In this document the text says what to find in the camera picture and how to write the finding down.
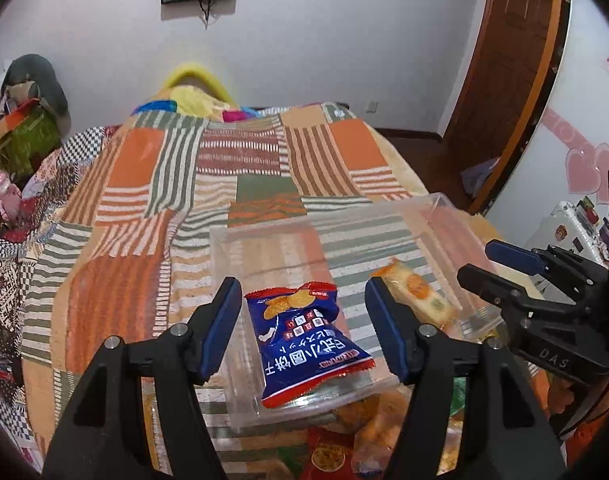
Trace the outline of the wall socket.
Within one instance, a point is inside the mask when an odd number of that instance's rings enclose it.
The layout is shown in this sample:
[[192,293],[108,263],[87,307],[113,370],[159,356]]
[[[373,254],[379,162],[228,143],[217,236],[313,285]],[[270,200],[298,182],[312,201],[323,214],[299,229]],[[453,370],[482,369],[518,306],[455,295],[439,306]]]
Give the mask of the wall socket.
[[376,113],[378,110],[378,105],[379,105],[379,103],[376,101],[369,101],[367,103],[367,107],[366,107],[367,113],[370,113],[370,114]]

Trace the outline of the red snack packet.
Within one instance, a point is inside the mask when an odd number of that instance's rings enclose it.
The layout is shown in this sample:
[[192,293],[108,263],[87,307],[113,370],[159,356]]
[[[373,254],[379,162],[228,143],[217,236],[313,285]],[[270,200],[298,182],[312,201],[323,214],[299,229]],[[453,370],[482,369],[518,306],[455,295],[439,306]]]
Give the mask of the red snack packet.
[[307,457],[301,480],[353,480],[353,434],[339,434],[321,427],[307,430]]

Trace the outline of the blue biscuit snack packet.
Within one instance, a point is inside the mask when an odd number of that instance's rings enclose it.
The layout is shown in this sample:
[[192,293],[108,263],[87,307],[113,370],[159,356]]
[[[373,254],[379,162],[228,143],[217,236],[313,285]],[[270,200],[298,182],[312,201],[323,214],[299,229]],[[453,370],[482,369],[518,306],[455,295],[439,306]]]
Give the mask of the blue biscuit snack packet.
[[327,380],[370,370],[375,360],[335,325],[333,283],[271,287],[246,295],[261,356],[265,408],[279,408]]

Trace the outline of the pink plush toy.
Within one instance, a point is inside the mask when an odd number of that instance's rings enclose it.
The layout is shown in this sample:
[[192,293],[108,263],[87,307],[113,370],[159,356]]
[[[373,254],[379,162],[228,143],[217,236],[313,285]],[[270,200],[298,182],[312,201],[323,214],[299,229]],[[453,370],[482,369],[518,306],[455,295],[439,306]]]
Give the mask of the pink plush toy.
[[10,180],[9,174],[0,169],[0,215],[7,224],[15,223],[20,211],[21,192]]

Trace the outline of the yellow pillow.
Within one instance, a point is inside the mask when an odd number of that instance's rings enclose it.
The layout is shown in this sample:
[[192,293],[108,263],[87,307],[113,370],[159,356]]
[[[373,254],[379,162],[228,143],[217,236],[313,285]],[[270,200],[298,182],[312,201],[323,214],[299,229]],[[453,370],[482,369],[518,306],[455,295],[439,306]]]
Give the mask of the yellow pillow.
[[198,63],[175,67],[163,82],[158,98],[169,98],[182,115],[223,122],[223,114],[238,105],[213,73]]

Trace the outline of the green patterned bag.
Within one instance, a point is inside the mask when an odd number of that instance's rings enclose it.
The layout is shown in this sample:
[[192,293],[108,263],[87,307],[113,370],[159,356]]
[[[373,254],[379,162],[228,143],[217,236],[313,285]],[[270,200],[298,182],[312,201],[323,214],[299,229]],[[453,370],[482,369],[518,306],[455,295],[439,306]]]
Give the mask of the green patterned bag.
[[13,129],[0,139],[0,170],[15,182],[28,180],[47,156],[62,146],[58,125],[40,104],[30,110],[17,110]]

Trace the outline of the grey cushion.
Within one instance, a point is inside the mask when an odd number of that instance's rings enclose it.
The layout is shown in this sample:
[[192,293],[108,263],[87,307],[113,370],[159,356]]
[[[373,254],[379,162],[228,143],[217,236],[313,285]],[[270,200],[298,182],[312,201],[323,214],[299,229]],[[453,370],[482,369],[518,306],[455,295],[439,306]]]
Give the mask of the grey cushion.
[[68,101],[50,61],[38,54],[25,54],[10,63],[1,92],[19,104],[37,99],[57,117],[68,113]]

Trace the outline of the orange striped patchwork blanket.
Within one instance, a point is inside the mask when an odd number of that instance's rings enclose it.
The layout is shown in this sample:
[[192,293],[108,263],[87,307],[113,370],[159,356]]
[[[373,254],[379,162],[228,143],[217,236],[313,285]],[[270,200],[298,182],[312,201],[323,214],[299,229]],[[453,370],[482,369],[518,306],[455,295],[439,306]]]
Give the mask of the orange striped patchwork blanket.
[[40,469],[100,339],[156,336],[211,297],[215,228],[422,196],[395,147],[335,103],[229,122],[152,101],[72,136],[0,236],[0,428]]

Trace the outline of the orange cake snack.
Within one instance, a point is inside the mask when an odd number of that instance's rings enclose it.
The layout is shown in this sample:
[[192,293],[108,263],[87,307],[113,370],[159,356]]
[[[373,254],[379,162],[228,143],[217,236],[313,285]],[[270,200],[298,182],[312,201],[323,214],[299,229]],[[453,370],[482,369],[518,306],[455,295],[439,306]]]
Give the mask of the orange cake snack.
[[385,282],[392,297],[413,310],[420,322],[444,328],[452,322],[456,309],[421,275],[397,258],[371,274]]

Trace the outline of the brown wooden door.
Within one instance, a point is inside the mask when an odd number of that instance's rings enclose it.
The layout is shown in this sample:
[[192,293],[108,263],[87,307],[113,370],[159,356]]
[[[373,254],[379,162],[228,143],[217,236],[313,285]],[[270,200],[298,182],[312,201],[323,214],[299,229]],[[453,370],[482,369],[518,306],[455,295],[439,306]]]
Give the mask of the brown wooden door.
[[444,141],[457,174],[492,162],[467,210],[483,211],[520,156],[553,60],[562,0],[485,0],[475,49]]

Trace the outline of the white cabinet with stickers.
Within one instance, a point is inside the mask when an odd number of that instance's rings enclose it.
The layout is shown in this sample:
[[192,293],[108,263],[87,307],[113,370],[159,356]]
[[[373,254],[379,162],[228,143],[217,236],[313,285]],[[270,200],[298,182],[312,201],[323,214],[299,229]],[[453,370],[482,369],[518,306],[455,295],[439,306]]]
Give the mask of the white cabinet with stickers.
[[525,248],[557,246],[607,268],[609,245],[600,236],[600,229],[604,226],[589,196],[584,196],[576,204],[562,200],[541,221],[525,243]]

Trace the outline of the pink heart wall sticker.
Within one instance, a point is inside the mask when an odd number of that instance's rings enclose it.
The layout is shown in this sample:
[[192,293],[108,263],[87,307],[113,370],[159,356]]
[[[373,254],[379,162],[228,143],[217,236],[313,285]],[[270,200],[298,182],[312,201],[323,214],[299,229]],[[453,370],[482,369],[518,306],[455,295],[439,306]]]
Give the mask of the pink heart wall sticker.
[[546,107],[541,125],[566,148],[568,190],[571,194],[594,195],[595,203],[609,202],[609,143],[592,144],[565,118]]

